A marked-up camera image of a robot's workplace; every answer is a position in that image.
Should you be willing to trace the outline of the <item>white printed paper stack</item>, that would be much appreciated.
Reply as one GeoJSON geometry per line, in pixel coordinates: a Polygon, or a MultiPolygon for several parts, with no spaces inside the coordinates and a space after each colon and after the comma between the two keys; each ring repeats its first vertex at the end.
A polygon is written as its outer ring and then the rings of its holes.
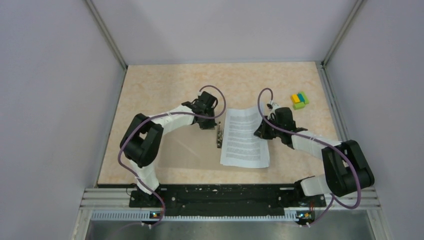
{"type": "Polygon", "coordinates": [[[220,164],[248,169],[270,166],[268,141],[255,136],[262,123],[264,104],[245,109],[226,110],[220,164]]]}

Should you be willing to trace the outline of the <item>brown paper folder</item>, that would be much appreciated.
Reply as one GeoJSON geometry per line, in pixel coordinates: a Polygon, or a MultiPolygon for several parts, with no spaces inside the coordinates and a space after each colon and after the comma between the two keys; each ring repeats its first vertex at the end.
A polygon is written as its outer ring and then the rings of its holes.
{"type": "Polygon", "coordinates": [[[217,127],[201,130],[197,125],[184,126],[166,134],[160,144],[158,166],[167,169],[219,170],[251,172],[261,168],[224,166],[222,148],[217,148],[217,127]]]}

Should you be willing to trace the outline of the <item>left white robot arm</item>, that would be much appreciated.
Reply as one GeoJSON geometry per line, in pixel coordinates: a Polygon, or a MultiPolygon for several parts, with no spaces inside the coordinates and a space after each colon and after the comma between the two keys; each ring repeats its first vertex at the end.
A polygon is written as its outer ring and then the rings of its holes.
{"type": "Polygon", "coordinates": [[[117,161],[121,167],[133,174],[138,188],[142,191],[141,200],[149,207],[160,202],[154,161],[164,135],[185,126],[197,124],[202,130],[212,130],[216,126],[215,108],[218,99],[207,91],[197,98],[186,101],[177,107],[157,114],[134,116],[119,144],[117,161]]]}

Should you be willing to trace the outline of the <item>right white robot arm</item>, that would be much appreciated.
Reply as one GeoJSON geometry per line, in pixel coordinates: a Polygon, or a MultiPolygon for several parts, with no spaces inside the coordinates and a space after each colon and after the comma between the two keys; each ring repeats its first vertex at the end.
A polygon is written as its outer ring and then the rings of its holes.
{"type": "Polygon", "coordinates": [[[263,140],[279,138],[289,148],[308,153],[323,162],[322,175],[295,182],[293,200],[297,205],[307,206],[317,195],[343,197],[375,183],[374,174],[357,141],[326,139],[297,127],[290,108],[276,103],[267,104],[267,108],[270,113],[263,116],[255,136],[263,140]]]}

